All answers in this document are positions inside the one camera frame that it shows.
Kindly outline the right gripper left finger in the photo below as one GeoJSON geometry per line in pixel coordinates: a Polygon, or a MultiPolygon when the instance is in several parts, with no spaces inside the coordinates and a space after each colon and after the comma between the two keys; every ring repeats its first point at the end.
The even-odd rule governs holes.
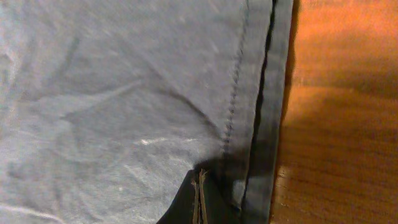
{"type": "Polygon", "coordinates": [[[168,210],[157,224],[198,224],[199,184],[194,170],[187,172],[168,210]]]}

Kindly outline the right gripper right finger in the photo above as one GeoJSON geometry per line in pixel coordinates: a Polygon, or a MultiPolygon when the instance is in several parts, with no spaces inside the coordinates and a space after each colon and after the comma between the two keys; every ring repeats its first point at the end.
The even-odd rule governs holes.
{"type": "Polygon", "coordinates": [[[200,221],[203,224],[239,224],[207,170],[199,173],[200,221]]]}

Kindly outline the dark blue shorts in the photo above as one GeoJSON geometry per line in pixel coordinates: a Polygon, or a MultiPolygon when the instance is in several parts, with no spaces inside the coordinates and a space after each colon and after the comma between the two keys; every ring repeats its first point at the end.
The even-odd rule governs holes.
{"type": "Polygon", "coordinates": [[[157,223],[207,170],[267,223],[293,6],[2,1],[1,222],[157,223]]]}

